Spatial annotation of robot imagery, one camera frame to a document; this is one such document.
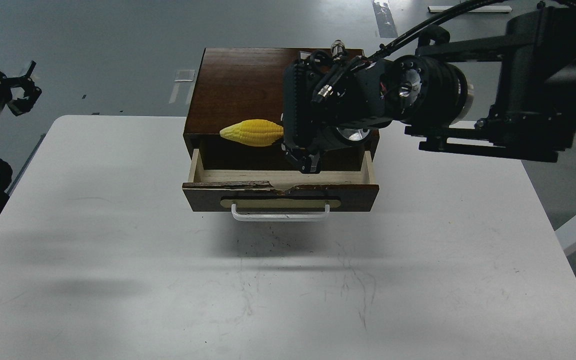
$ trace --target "wooden cabinet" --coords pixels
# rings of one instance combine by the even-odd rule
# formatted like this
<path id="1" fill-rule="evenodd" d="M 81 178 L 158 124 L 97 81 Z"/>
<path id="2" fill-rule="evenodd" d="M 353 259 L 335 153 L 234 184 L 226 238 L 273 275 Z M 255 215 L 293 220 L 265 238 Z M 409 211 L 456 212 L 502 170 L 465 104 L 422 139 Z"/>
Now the wooden cabinet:
<path id="1" fill-rule="evenodd" d="M 281 124 L 282 80 L 299 51 L 312 48 L 206 48 L 183 139 L 192 158 L 183 183 L 195 212 L 250 210 L 368 212 L 379 186 L 372 158 L 379 134 L 361 148 L 325 153 L 322 172 L 305 175 L 285 159 L 281 144 L 252 147 L 222 139 L 219 130 L 247 119 Z M 350 50 L 359 55 L 361 50 Z"/>

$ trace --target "floor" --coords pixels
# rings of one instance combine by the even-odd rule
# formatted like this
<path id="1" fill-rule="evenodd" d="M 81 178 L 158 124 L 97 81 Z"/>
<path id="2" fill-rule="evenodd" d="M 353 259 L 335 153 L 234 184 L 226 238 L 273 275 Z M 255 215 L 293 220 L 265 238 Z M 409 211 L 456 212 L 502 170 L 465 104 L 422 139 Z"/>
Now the floor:
<path id="1" fill-rule="evenodd" d="M 382 7 L 386 0 L 378 2 Z M 327 48 L 342 39 L 367 54 L 426 19 L 428 5 L 454 0 L 390 0 L 394 29 L 382 31 L 373 0 L 0 2 L 0 70 L 16 75 L 37 62 L 43 95 L 32 112 L 0 117 L 0 158 L 14 175 L 53 121 L 66 114 L 185 116 L 191 82 L 175 91 L 179 70 L 198 69 L 207 47 Z M 509 2 L 511 14 L 466 14 L 446 23 L 453 41 L 503 34 L 510 18 L 537 1 Z M 412 53 L 410 45 L 395 56 Z M 494 101 L 498 64 L 460 64 L 475 86 L 470 120 Z M 388 130 L 382 135 L 388 137 Z M 524 162 L 553 228 L 576 214 L 576 138 L 556 164 Z M 576 253 L 569 256 L 576 274 Z"/>

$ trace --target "toy corn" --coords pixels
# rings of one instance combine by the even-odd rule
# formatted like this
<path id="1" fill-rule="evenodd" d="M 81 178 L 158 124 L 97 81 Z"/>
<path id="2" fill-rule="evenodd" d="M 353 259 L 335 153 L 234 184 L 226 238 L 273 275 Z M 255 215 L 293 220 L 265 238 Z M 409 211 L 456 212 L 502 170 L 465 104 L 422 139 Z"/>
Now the toy corn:
<path id="1" fill-rule="evenodd" d="M 261 118 L 244 120 L 220 130 L 219 136 L 247 146 L 270 146 L 284 136 L 281 125 Z"/>

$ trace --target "wooden top panel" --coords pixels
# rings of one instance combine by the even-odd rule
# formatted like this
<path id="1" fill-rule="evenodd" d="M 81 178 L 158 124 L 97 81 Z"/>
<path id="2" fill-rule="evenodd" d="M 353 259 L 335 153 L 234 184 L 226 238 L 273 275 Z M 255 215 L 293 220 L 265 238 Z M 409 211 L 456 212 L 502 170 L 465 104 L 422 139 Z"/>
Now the wooden top panel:
<path id="1" fill-rule="evenodd" d="M 279 123 L 284 70 L 313 48 L 206 48 L 183 136 L 188 141 L 247 119 Z M 362 55 L 363 50 L 350 50 Z"/>

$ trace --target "white table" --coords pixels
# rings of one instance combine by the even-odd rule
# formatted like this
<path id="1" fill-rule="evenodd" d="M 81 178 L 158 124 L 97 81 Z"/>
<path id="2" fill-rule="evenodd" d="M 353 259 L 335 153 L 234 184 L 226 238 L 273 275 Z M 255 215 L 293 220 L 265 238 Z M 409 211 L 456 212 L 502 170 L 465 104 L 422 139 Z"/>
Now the white table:
<path id="1" fill-rule="evenodd" d="M 576 359 L 521 162 L 382 132 L 372 212 L 195 213 L 183 118 L 64 116 L 0 216 L 3 359 Z"/>

